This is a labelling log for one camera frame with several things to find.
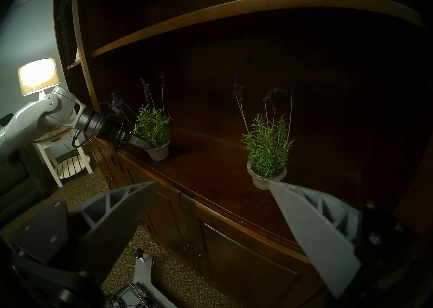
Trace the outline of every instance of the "table lamp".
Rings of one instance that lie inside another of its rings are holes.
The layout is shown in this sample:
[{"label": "table lamp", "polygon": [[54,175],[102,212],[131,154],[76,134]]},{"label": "table lamp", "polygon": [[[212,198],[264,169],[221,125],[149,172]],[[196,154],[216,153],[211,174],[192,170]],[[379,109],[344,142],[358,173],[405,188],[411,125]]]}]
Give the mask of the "table lamp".
[{"label": "table lamp", "polygon": [[39,93],[39,100],[45,97],[44,89],[59,85],[54,59],[30,62],[18,69],[19,86],[23,96]]}]

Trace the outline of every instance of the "flower stem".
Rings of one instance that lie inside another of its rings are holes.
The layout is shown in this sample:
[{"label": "flower stem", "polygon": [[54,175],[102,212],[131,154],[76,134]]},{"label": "flower stem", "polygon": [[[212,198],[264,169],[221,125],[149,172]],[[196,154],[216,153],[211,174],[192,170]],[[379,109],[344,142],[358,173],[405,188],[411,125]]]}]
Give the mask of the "flower stem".
[{"label": "flower stem", "polygon": [[165,110],[164,110],[164,81],[162,81],[162,113],[165,117]]},{"label": "flower stem", "polygon": [[153,102],[152,96],[150,96],[150,99],[152,100],[152,105],[153,105],[153,108],[155,109],[155,103]]},{"label": "flower stem", "polygon": [[246,131],[247,131],[247,133],[249,134],[248,126],[246,125],[245,115],[243,114],[242,102],[241,102],[241,112],[242,112],[242,118],[244,119],[244,123],[245,123]]},{"label": "flower stem", "polygon": [[266,113],[266,124],[269,126],[269,121],[268,121],[268,110],[266,109],[266,101],[265,101],[265,113]]},{"label": "flower stem", "polygon": [[293,103],[293,93],[290,96],[290,118],[289,118],[289,130],[287,131],[287,141],[289,141],[290,124],[292,123],[292,103]]},{"label": "flower stem", "polygon": [[245,116],[243,114],[242,103],[239,103],[238,95],[235,95],[235,96],[236,96],[236,101],[238,102],[239,110],[241,111],[242,119],[244,120],[244,123],[245,123],[246,131],[247,131],[247,133],[249,133],[248,126],[246,125]]},{"label": "flower stem", "polygon": [[124,102],[124,101],[122,101],[122,103],[129,109],[129,111],[131,111],[132,112],[132,114],[134,115],[134,116],[136,116],[136,114],[135,114],[135,112],[134,111],[132,111],[132,109]]},{"label": "flower stem", "polygon": [[123,112],[124,116],[126,117],[127,121],[131,124],[132,128],[134,128],[134,125],[131,123],[131,121],[129,120],[129,118],[127,117],[127,114],[125,113],[125,111],[123,111],[123,109],[121,109],[121,111]]}]

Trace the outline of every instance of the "gray wall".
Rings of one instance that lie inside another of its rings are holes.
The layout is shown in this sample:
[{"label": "gray wall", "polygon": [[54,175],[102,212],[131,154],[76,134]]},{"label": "gray wall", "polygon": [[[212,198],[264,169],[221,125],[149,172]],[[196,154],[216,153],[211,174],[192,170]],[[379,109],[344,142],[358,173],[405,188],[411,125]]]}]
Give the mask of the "gray wall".
[{"label": "gray wall", "polygon": [[[38,100],[37,94],[22,96],[18,69],[45,58],[56,61],[60,86],[67,89],[55,38],[53,0],[15,0],[0,25],[0,118]],[[65,142],[51,149],[59,156],[72,146]]]}]

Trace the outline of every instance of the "stone pot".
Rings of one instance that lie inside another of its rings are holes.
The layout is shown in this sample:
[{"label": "stone pot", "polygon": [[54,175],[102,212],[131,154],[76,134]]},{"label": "stone pot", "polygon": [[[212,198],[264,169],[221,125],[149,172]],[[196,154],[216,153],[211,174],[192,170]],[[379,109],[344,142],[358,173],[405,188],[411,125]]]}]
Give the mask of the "stone pot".
[{"label": "stone pot", "polygon": [[170,139],[164,145],[156,148],[145,148],[144,150],[149,153],[152,160],[159,161],[168,156],[168,148],[170,146]]},{"label": "stone pot", "polygon": [[280,181],[282,180],[286,174],[287,174],[287,168],[284,167],[283,172],[278,175],[278,176],[274,176],[271,178],[265,178],[263,176],[260,176],[256,173],[254,173],[251,169],[251,161],[248,161],[247,165],[246,165],[246,169],[248,171],[248,173],[251,175],[252,178],[252,182],[254,183],[254,185],[262,190],[269,190],[269,181]]}]

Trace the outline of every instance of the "black knob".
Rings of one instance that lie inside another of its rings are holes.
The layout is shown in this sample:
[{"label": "black knob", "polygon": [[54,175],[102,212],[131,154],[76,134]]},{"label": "black knob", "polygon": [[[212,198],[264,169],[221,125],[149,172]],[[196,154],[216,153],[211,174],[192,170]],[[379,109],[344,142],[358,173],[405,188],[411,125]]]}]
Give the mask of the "black knob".
[{"label": "black knob", "polygon": [[136,249],[132,254],[135,259],[140,259],[143,257],[144,251],[142,249]]}]

